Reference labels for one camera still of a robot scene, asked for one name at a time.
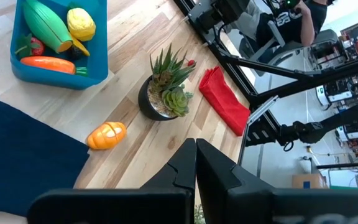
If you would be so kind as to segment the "green toy corn cob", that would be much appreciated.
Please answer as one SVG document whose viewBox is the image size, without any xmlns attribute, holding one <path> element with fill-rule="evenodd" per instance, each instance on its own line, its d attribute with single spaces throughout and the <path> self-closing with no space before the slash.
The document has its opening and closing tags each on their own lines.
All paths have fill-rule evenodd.
<svg viewBox="0 0 358 224">
<path fill-rule="evenodd" d="M 43 3 L 24 0 L 22 12 L 31 33 L 56 53 L 64 52 L 73 45 L 65 23 Z"/>
</svg>

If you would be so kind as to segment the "person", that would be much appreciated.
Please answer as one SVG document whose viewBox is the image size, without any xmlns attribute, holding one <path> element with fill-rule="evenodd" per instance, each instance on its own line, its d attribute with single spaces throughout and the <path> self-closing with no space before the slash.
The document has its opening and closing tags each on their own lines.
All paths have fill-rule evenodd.
<svg viewBox="0 0 358 224">
<path fill-rule="evenodd" d="M 313 44 L 319 34 L 327 15 L 328 6 L 334 0 L 300 0 L 295 6 L 299 13 L 292 13 L 290 10 L 281 12 L 277 17 L 265 12 L 259 16 L 255 39 L 266 35 L 267 28 L 264 28 L 269 21 L 274 21 L 283 36 L 285 42 L 298 42 L 304 47 Z"/>
</svg>

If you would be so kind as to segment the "dark purple toy grape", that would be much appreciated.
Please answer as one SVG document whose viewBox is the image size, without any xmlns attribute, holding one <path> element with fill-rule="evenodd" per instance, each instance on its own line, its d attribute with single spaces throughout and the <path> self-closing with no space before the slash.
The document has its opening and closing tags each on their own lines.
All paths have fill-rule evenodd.
<svg viewBox="0 0 358 224">
<path fill-rule="evenodd" d="M 80 58 L 82 58 L 82 56 L 84 56 L 82 50 L 75 46 L 72 46 L 69 49 L 68 55 L 69 55 L 69 58 L 72 60 L 79 60 Z"/>
</svg>

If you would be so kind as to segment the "yellow toy lemon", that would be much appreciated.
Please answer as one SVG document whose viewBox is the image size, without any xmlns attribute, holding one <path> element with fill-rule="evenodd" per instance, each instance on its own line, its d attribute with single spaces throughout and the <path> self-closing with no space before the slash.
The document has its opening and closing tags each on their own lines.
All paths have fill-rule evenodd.
<svg viewBox="0 0 358 224">
<path fill-rule="evenodd" d="M 91 40 L 96 33 L 96 23 L 93 18 L 75 2 L 69 3 L 68 8 L 67 26 L 70 34 L 83 42 Z"/>
</svg>

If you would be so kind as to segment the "navy blue folded cloth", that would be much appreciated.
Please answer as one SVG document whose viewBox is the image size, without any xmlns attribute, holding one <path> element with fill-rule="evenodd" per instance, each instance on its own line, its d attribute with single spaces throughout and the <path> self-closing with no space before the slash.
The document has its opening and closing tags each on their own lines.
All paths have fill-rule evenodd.
<svg viewBox="0 0 358 224">
<path fill-rule="evenodd" d="M 0 212 L 24 216 L 53 189 L 72 188 L 88 147 L 0 101 Z"/>
</svg>

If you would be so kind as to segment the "red toy strawberry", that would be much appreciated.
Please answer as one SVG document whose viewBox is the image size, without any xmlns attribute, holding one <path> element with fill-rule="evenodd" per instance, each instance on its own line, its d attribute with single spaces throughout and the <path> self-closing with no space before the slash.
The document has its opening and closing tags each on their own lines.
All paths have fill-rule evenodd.
<svg viewBox="0 0 358 224">
<path fill-rule="evenodd" d="M 22 34 L 16 41 L 15 55 L 20 59 L 30 56 L 41 56 L 45 50 L 44 44 L 33 37 L 31 33 L 28 35 Z"/>
</svg>

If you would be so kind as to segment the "succulent plant in black pot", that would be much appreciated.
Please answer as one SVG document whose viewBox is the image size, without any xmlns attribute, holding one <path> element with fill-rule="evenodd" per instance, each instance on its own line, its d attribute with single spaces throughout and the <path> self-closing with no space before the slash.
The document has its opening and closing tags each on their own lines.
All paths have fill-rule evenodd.
<svg viewBox="0 0 358 224">
<path fill-rule="evenodd" d="M 170 121 L 184 117 L 189 112 L 193 94 L 185 90 L 185 80 L 196 67 L 185 65 L 186 57 L 178 57 L 169 47 L 150 60 L 152 74 L 142 84 L 138 104 L 142 114 L 154 121 Z"/>
</svg>

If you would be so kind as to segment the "cardboard box with blue label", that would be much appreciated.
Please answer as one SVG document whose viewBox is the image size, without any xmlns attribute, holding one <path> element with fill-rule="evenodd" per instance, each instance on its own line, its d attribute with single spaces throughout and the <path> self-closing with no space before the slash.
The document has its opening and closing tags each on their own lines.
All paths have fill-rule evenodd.
<svg viewBox="0 0 358 224">
<path fill-rule="evenodd" d="M 328 189 L 321 174 L 301 174 L 292 177 L 292 187 L 295 189 Z"/>
</svg>

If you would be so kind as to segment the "silver metal bracket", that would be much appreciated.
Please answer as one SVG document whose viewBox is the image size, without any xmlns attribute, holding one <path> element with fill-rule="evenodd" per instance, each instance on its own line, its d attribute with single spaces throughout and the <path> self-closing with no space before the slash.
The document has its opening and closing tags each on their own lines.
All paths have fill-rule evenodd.
<svg viewBox="0 0 358 224">
<path fill-rule="evenodd" d="M 274 96 L 262 105 L 260 105 L 254 112 L 250 114 L 249 119 L 247 121 L 247 125 L 250 126 L 251 124 L 256 122 L 267 110 L 270 109 L 270 107 L 272 107 L 276 103 L 278 99 L 279 96 Z"/>
</svg>

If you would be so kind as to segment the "black aluminium table frame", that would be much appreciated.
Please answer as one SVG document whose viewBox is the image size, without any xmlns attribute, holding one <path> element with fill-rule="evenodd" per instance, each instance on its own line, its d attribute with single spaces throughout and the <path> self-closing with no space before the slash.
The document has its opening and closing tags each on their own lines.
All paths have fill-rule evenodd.
<svg viewBox="0 0 358 224">
<path fill-rule="evenodd" d="M 188 14 L 198 2 L 194 2 L 194 0 L 174 0 L 174 2 L 190 21 Z M 201 40 L 205 42 L 210 51 L 212 51 L 213 55 L 217 58 L 219 63 L 223 66 L 225 71 L 227 71 L 231 79 L 248 100 L 252 112 L 271 97 L 279 96 L 279 99 L 284 98 L 286 96 L 294 95 L 295 93 L 358 74 L 358 59 L 338 67 L 327 68 L 317 72 L 290 70 L 265 63 L 253 62 L 230 53 L 226 46 L 221 43 L 220 33 L 222 28 L 223 26 L 220 28 L 218 38 L 211 45 L 207 44 L 202 38 Z M 245 73 L 241 70 L 242 67 L 292 78 L 294 81 L 284 86 L 258 93 L 249 79 L 245 76 Z M 245 146 L 254 146 L 268 142 L 278 142 L 280 145 L 285 146 L 289 143 L 285 143 L 284 140 L 278 139 L 277 135 L 281 126 L 282 125 L 277 123 L 273 114 L 267 110 L 256 122 L 250 126 L 247 125 L 242 143 Z"/>
</svg>

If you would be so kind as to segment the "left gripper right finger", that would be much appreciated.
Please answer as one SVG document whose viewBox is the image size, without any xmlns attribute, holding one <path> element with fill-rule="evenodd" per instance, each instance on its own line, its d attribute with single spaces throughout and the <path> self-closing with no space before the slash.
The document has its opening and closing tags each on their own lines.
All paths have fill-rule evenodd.
<svg viewBox="0 0 358 224">
<path fill-rule="evenodd" d="M 358 224 L 358 190 L 279 189 L 197 139 L 206 224 Z"/>
</svg>

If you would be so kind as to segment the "orange toy carrot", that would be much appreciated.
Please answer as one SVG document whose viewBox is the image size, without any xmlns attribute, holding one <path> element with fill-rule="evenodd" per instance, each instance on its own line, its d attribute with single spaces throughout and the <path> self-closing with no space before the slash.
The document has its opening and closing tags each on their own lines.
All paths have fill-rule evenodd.
<svg viewBox="0 0 358 224">
<path fill-rule="evenodd" d="M 88 69 L 86 67 L 77 67 L 73 62 L 61 58 L 31 56 L 22 58 L 20 62 L 27 66 L 52 70 L 55 72 L 80 75 L 83 77 L 88 76 Z"/>
</svg>

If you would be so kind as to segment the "orange toy fruit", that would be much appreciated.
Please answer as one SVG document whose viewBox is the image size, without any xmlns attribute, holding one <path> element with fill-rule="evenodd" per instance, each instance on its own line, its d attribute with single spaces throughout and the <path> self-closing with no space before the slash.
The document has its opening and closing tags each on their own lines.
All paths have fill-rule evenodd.
<svg viewBox="0 0 358 224">
<path fill-rule="evenodd" d="M 123 123 L 105 122 L 86 138 L 86 144 L 93 150 L 114 148 L 125 138 L 126 132 Z"/>
</svg>

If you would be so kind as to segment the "blue plastic tupperware container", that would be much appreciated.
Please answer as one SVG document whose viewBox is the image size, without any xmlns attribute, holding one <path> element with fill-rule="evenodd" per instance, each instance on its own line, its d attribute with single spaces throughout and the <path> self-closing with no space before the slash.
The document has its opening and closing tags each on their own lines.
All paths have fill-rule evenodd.
<svg viewBox="0 0 358 224">
<path fill-rule="evenodd" d="M 69 75 L 62 72 L 30 67 L 22 64 L 14 55 L 14 44 L 21 34 L 30 31 L 25 22 L 25 0 L 17 0 L 11 40 L 11 67 L 13 74 L 20 80 L 43 85 L 59 86 L 74 90 L 84 90 L 101 83 L 108 76 L 108 34 L 107 34 L 107 0 L 39 0 L 49 7 L 58 16 L 62 17 L 68 12 L 70 3 L 79 4 L 90 13 L 96 22 L 96 37 L 85 45 L 89 48 L 91 56 L 75 62 L 75 66 L 86 67 L 87 77 Z"/>
</svg>

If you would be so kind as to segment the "red folded cloth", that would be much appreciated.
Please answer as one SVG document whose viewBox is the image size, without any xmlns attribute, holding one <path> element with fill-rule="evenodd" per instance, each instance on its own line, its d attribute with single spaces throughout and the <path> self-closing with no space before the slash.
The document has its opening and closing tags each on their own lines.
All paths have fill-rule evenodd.
<svg viewBox="0 0 358 224">
<path fill-rule="evenodd" d="M 219 66 L 207 69 L 198 89 L 233 133 L 242 136 L 250 110 L 239 102 L 227 85 L 222 69 Z"/>
</svg>

